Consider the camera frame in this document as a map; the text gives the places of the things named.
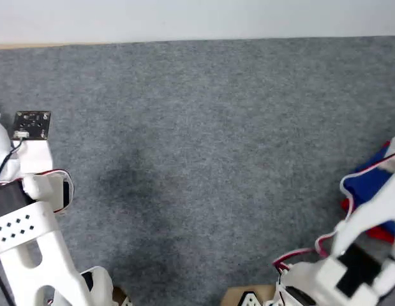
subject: red fabric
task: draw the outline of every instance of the red fabric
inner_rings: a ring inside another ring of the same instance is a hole
[[[344,199],[341,203],[341,206],[344,210],[347,211],[349,208],[349,200]],[[389,242],[390,244],[394,243],[394,237],[390,233],[388,233],[384,229],[382,229],[380,226],[371,228],[366,233],[371,238],[383,240],[383,241]]]

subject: white wall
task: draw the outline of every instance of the white wall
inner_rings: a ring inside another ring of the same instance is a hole
[[[395,0],[0,0],[0,43],[395,35]]]

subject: cable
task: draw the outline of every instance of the cable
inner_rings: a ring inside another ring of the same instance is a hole
[[[19,143],[16,147],[12,148],[12,149],[10,150],[9,154],[7,154],[6,157],[3,159],[3,162],[2,162],[1,165],[0,165],[0,175],[1,175],[1,172],[3,172],[4,166],[6,166],[6,163],[7,163],[8,160],[11,158],[11,156],[13,155],[13,153],[16,152],[16,151],[21,147],[21,145],[22,145],[24,139],[25,139],[25,138],[21,138],[21,139],[20,139],[20,143]]]
[[[296,249],[293,251],[290,251],[288,253],[285,253],[283,255],[281,255],[280,257],[276,258],[272,264],[277,268],[277,269],[282,269],[282,270],[289,270],[289,266],[287,266],[286,264],[284,264],[284,261],[287,260],[288,258],[294,257],[294,256],[298,256],[301,254],[307,254],[307,253],[311,253],[314,252],[315,249],[311,248],[311,247],[307,247],[307,248],[303,248],[303,249]]]
[[[10,296],[6,286],[4,285],[4,282],[1,278],[1,276],[0,276],[0,289],[3,292],[4,297],[6,298],[8,306],[16,306],[15,302],[13,302],[13,300],[11,299],[11,296]]]
[[[348,219],[350,218],[350,215],[352,215],[352,212],[353,212],[354,206],[355,206],[353,194],[349,190],[347,190],[345,187],[345,180],[353,178],[353,177],[360,177],[361,175],[364,175],[365,173],[377,168],[382,163],[384,163],[385,161],[387,161],[390,158],[393,158],[394,156],[395,156],[395,153],[375,162],[374,164],[367,167],[366,169],[363,169],[363,170],[356,172],[356,173],[351,173],[351,174],[345,175],[341,179],[341,181],[339,183],[339,190],[347,197],[347,199],[349,201],[349,206],[348,206],[348,211],[346,213],[346,217],[342,221],[340,221],[338,224],[342,224],[343,222],[348,221]],[[335,226],[335,228],[332,232],[330,232],[328,234],[324,234],[315,240],[315,249],[319,255],[321,255],[322,257],[328,257],[328,253],[322,247],[322,242],[324,242],[327,239],[332,238],[337,232],[338,232],[338,225]]]
[[[352,193],[346,189],[345,187],[345,180],[353,178],[353,177],[359,177],[361,175],[364,175],[365,173],[377,168],[378,166],[380,166],[382,163],[384,163],[385,161],[387,161],[390,158],[393,158],[395,156],[395,153],[375,162],[374,164],[370,165],[369,167],[367,167],[366,169],[363,169],[361,171],[358,171],[356,173],[351,173],[348,175],[345,175],[340,183],[339,183],[339,190],[347,197],[348,201],[349,201],[349,206],[348,206],[348,211],[346,213],[346,217],[340,221],[340,223],[346,222],[348,221],[348,219],[350,218],[350,215],[352,214],[352,212],[354,211],[354,199],[353,199],[353,195]],[[294,257],[294,256],[298,256],[301,254],[306,254],[309,252],[317,252],[319,255],[321,255],[322,257],[328,257],[328,253],[324,250],[324,248],[322,247],[322,243],[330,238],[332,238],[336,233],[338,232],[338,225],[336,225],[336,227],[334,228],[334,230],[328,234],[324,234],[322,236],[319,236],[316,240],[315,240],[315,248],[305,248],[305,249],[297,249],[297,250],[293,250],[291,252],[285,253],[284,255],[281,255],[279,258],[275,259],[272,264],[277,268],[277,270],[282,269],[282,270],[289,270],[289,266],[287,266],[286,264],[284,264],[284,260],[287,260],[288,258]]]

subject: black circuit board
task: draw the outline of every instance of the black circuit board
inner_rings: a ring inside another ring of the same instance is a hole
[[[19,111],[13,124],[13,140],[47,140],[51,112],[46,110]]]

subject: blue fabric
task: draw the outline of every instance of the blue fabric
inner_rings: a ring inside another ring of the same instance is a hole
[[[385,156],[387,149],[388,146],[383,147],[368,162],[358,166],[354,172],[359,172],[363,169],[366,169],[367,167],[381,160]],[[382,188],[391,175],[391,173],[385,170],[375,168],[364,175],[361,175],[360,177],[346,179],[344,185],[345,188],[353,194],[355,206],[358,207],[372,199],[372,197],[374,197],[380,188]],[[385,222],[381,224],[381,227],[395,236],[395,222]]]

